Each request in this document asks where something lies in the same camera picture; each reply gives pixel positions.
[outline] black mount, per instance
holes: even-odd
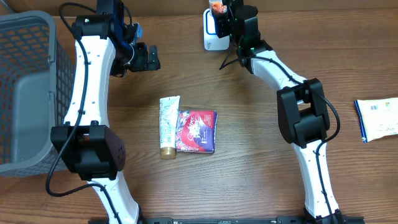
[[[70,137],[72,129],[73,126],[68,124],[51,128],[50,139],[58,153]],[[81,180],[114,180],[117,172],[123,170],[126,149],[123,141],[107,126],[92,121],[90,126],[77,127],[62,154],[62,160],[70,172],[79,174]]]
[[[304,220],[307,221],[307,223],[311,224],[345,224],[348,221],[351,221],[350,223],[364,223],[363,217],[357,217],[357,218],[348,218],[345,217],[341,214],[341,211],[336,209],[335,213],[332,215],[332,217],[329,215],[327,217],[312,217],[312,215],[307,211],[307,209],[304,208]]]
[[[78,16],[72,24],[73,36],[98,35],[101,39],[109,38],[116,56],[112,64],[111,75],[123,77],[126,70],[132,72],[153,71],[160,69],[157,47],[150,47],[148,54],[145,43],[137,43],[142,30],[138,23],[124,23],[124,4],[121,0],[97,0],[95,15]]]
[[[306,148],[307,144],[326,139],[330,121],[322,84],[316,78],[303,84],[277,91],[279,130],[287,143]],[[311,107],[299,110],[298,101]]]
[[[272,47],[261,39],[256,6],[244,5],[243,0],[223,0],[223,4],[228,6],[227,12],[222,14],[212,12],[218,38],[229,35],[229,39],[232,41],[235,35],[235,44],[238,45],[236,53],[239,57],[250,57],[266,50],[272,50]],[[242,67],[246,67],[253,74],[250,60],[240,60],[239,62]]]

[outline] wooden table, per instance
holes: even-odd
[[[198,16],[137,17],[159,47],[162,69],[111,78],[111,128],[125,142],[124,175],[147,217],[261,218],[303,213],[299,163],[280,135],[276,94],[245,68],[218,70],[226,52],[203,48]],[[353,101],[398,96],[398,9],[259,14],[260,31],[292,70],[322,81],[342,122],[328,145],[333,191],[346,215],[398,223],[398,138],[362,143]],[[75,61],[72,36],[58,39]],[[217,110],[213,155],[160,159],[159,98],[181,95],[181,109]],[[331,116],[334,131],[335,122]],[[93,190],[53,198],[45,175],[0,178],[0,222],[86,223],[105,217]],[[56,173],[52,189],[84,184]]]

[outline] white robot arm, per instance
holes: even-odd
[[[220,39],[230,36],[231,47],[237,45],[238,59],[223,63],[220,69],[240,62],[277,92],[279,129],[300,163],[305,187],[305,220],[343,223],[326,164],[326,142],[330,140],[326,139],[326,131],[330,128],[326,105],[331,104],[323,96],[322,84],[291,71],[272,47],[261,40],[256,7],[244,5],[242,0],[222,2],[226,11],[210,9],[213,10],[215,33]],[[301,103],[310,103],[311,107],[300,111],[297,105]]]
[[[98,121],[98,125],[109,127],[107,102],[109,74],[116,55],[116,49],[109,38],[100,39],[99,36],[86,36],[81,42],[87,52],[88,61],[88,86],[84,105],[85,113],[81,117],[80,126],[89,126],[92,121]],[[76,125],[77,111],[80,107],[81,94],[83,92],[83,81],[85,78],[83,52],[76,43],[76,76],[73,86],[73,94],[68,113],[64,123]],[[109,178],[95,178],[88,181],[89,184],[97,183],[103,185],[109,193],[115,210],[122,223],[134,224],[139,218],[139,206],[131,197],[123,171],[119,171],[114,180]],[[101,199],[109,216],[109,224],[117,224],[115,214],[109,206],[108,199],[99,187],[93,187]]]
[[[289,69],[285,64],[283,64],[273,50],[263,51],[256,56],[269,58],[277,62],[278,64],[283,66],[285,70],[295,80],[299,81],[300,83],[306,80],[304,77],[297,75],[295,72],[291,71],[291,69]],[[297,84],[294,83],[292,80],[289,80],[285,73],[274,63],[254,58],[251,59],[251,67],[253,74],[261,78],[275,91],[281,90],[286,87],[291,88],[297,86]],[[319,144],[321,144],[321,140],[311,142],[307,144],[307,148],[305,149],[294,143],[292,143],[291,145],[300,163],[300,170],[302,173],[305,189],[305,208],[312,217],[327,217],[330,214],[320,184],[320,178],[317,169],[317,155],[314,153],[317,150]],[[335,211],[339,208],[331,190],[329,172],[326,164],[326,143],[323,144],[320,148],[319,154],[323,183],[327,192],[328,201],[330,203],[331,210]]]
[[[64,6],[80,6],[96,14],[78,16],[70,27],[62,16]],[[151,46],[148,54],[146,44],[137,43],[141,27],[131,20],[129,25],[124,24],[124,9],[130,15],[120,0],[98,0],[96,10],[77,3],[60,6],[60,16],[76,38],[76,74],[64,125],[51,130],[50,138],[59,156],[46,182],[47,192],[56,197],[93,187],[109,216],[104,223],[110,224],[138,223],[140,210],[122,172],[126,161],[124,143],[109,129],[109,77],[123,77],[126,70],[160,68],[157,47]],[[52,192],[49,183],[60,158],[69,171],[78,173],[88,184],[65,193]]]

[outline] snack package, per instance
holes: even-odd
[[[209,0],[209,5],[210,5],[210,12],[211,15],[213,13],[225,13],[227,8],[226,6],[223,6],[223,1],[222,0]]]
[[[177,121],[178,152],[214,152],[217,112],[180,111]]]
[[[356,100],[354,105],[363,142],[398,134],[398,98]]]

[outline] black cable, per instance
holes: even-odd
[[[232,63],[235,63],[235,62],[239,61],[239,60],[251,60],[251,59],[261,59],[261,60],[265,60],[265,61],[267,61],[267,62],[273,63],[274,65],[278,66],[278,67],[283,71],[283,73],[289,78],[290,81],[292,81],[292,82],[294,82],[294,83],[296,83],[296,84],[298,84],[298,85],[303,84],[303,83],[297,81],[296,79],[294,79],[293,76],[291,76],[281,64],[279,64],[278,62],[276,62],[275,60],[273,60],[273,59],[271,59],[271,58],[264,58],[264,57],[257,57],[257,56],[250,56],[250,57],[243,57],[243,58],[241,58],[241,57],[239,57],[239,55],[238,55],[238,58],[237,58],[237,59],[232,60],[232,61],[230,61],[230,62],[224,64],[223,67],[220,67],[220,70],[223,69],[223,68],[225,68],[225,67],[227,67],[228,65],[231,65]],[[326,143],[326,142],[331,141],[332,139],[334,139],[334,138],[337,136],[337,134],[340,132],[340,126],[341,126],[341,124],[340,124],[340,117],[338,116],[337,110],[336,110],[335,107],[332,105],[332,103],[330,103],[330,101],[328,101],[324,96],[319,95],[317,92],[312,91],[311,89],[309,89],[309,90],[311,91],[311,93],[313,93],[313,94],[315,94],[317,97],[321,98],[321,100],[324,101],[324,102],[329,106],[329,108],[331,109],[331,111],[332,111],[333,114],[335,115],[336,122],[337,122],[337,127],[336,127],[335,133],[333,133],[333,135],[330,136],[329,138],[327,138],[326,140],[322,141],[322,142],[318,145],[317,150],[314,151],[314,153],[315,153],[316,156],[317,156],[317,167],[318,167],[319,179],[320,179],[320,183],[321,183],[321,187],[322,187],[322,194],[325,196],[325,202],[326,202],[326,205],[327,205],[328,210],[329,210],[331,222],[334,223],[335,221],[334,221],[334,218],[333,218],[333,213],[332,213],[332,211],[331,211],[329,199],[328,199],[328,196],[327,196],[327,192],[326,192],[326,190],[325,190],[325,184],[323,183],[322,170],[321,170],[321,166],[320,166],[320,162],[319,162],[319,150],[320,150],[320,148],[324,145],[324,143]]]
[[[126,10],[127,14],[129,14],[130,26],[132,26],[132,16],[131,16],[130,10],[126,5],[124,5],[124,9]]]
[[[65,18],[64,18],[64,16],[63,16],[62,9],[63,9],[65,6],[78,6],[78,7],[82,7],[83,9],[87,9],[87,10],[89,10],[89,11],[95,13],[95,10],[94,10],[94,9],[92,9],[92,8],[90,8],[90,7],[87,7],[87,6],[84,6],[84,5],[82,5],[82,4],[73,3],[73,2],[66,2],[66,3],[63,3],[63,4],[59,7],[58,12],[59,12],[59,14],[60,14],[60,18],[61,18],[62,22],[66,25],[66,27],[68,28],[68,30],[69,30],[72,34],[73,34],[72,28],[70,27],[70,25],[68,24],[68,22],[65,20]],[[69,190],[69,191],[64,192],[64,193],[55,193],[55,192],[52,192],[52,191],[50,190],[50,181],[51,181],[52,175],[53,175],[53,173],[54,173],[54,170],[55,170],[55,168],[56,168],[56,166],[57,166],[59,160],[61,159],[62,154],[65,152],[65,149],[68,147],[68,145],[70,144],[70,142],[72,141],[72,139],[74,140],[77,127],[78,127],[78,125],[80,124],[81,117],[82,117],[82,115],[83,115],[83,113],[84,113],[83,110],[84,110],[84,105],[85,105],[86,92],[87,92],[87,83],[88,83],[88,65],[89,65],[90,63],[88,62],[87,53],[86,53],[86,50],[85,50],[85,48],[84,48],[84,46],[83,46],[81,40],[76,39],[76,41],[78,42],[78,44],[79,44],[79,46],[80,46],[80,48],[81,48],[81,51],[83,52],[84,59],[85,59],[85,80],[84,80],[84,84],[83,84],[83,92],[82,92],[82,94],[81,94],[80,108],[79,108],[79,110],[78,110],[78,117],[77,117],[77,119],[76,119],[75,126],[73,127],[73,129],[72,129],[72,131],[71,131],[71,133],[70,133],[70,135],[69,135],[67,141],[66,141],[65,144],[62,146],[62,148],[61,148],[61,150],[60,150],[60,152],[59,152],[57,158],[55,159],[54,163],[52,164],[52,167],[51,167],[49,173],[47,174],[47,180],[46,180],[46,182],[45,182],[45,189],[46,189],[47,193],[48,193],[49,195],[53,196],[53,197],[63,197],[63,196],[70,195],[70,194],[73,194],[73,193],[75,193],[75,192],[78,192],[79,190],[86,189],[86,188],[88,188],[88,187],[99,187],[99,188],[101,189],[101,191],[104,192],[106,198],[108,199],[109,206],[111,207],[111,210],[112,210],[112,212],[114,213],[114,217],[118,220],[118,223],[121,224],[120,217],[119,217],[118,213],[116,212],[116,210],[115,210],[115,208],[114,208],[114,206],[113,206],[111,197],[109,196],[108,192],[106,191],[106,188],[105,188],[103,185],[101,185],[101,184],[86,184],[86,185],[83,185],[83,186],[81,186],[81,187],[77,187],[77,188],[75,188],[75,189]]]
[[[130,18],[130,27],[129,27],[129,30],[127,33],[127,36],[130,37],[132,35],[132,17],[131,17],[129,8],[126,5],[124,5],[124,9],[126,10],[127,14],[129,14],[129,18]]]
[[[242,36],[239,38],[239,41],[238,41],[238,59],[241,58],[241,55],[242,55],[241,43],[242,43],[242,40],[243,40],[243,39],[244,39],[244,36],[242,35]]]
[[[227,8],[228,8],[229,13],[231,14],[232,21],[234,22],[234,15],[233,15],[232,10],[229,7],[229,5],[227,5]],[[229,56],[231,56],[231,52],[232,52],[232,49],[234,48],[235,39],[236,39],[236,34],[234,33],[233,35],[234,35],[234,37],[232,39],[231,47],[229,48],[228,54],[226,55],[224,62],[221,64],[220,68],[224,67],[225,62],[229,59]]]
[[[226,55],[224,62],[221,64],[220,69],[222,67],[224,67],[225,62],[229,59],[229,56],[231,55],[232,49],[234,48],[235,38],[236,38],[236,35],[234,35],[234,37],[233,37],[231,47],[229,48],[228,54]]]

